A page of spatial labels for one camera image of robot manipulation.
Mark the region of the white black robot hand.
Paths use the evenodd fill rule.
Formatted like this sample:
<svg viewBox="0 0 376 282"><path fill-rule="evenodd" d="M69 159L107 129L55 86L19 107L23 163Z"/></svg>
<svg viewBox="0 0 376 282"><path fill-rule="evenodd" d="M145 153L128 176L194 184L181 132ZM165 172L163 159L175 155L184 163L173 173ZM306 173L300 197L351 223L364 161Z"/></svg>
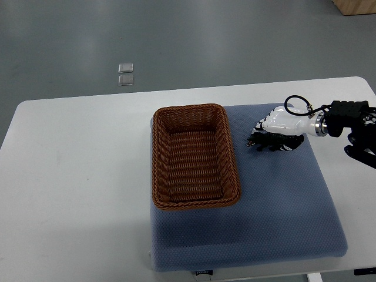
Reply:
<svg viewBox="0 0 376 282"><path fill-rule="evenodd" d="M304 137L305 135L321 136L320 118L321 116L318 113L309 117L301 109L278 106L256 123L251 135L260 132L304 135Z"/></svg>

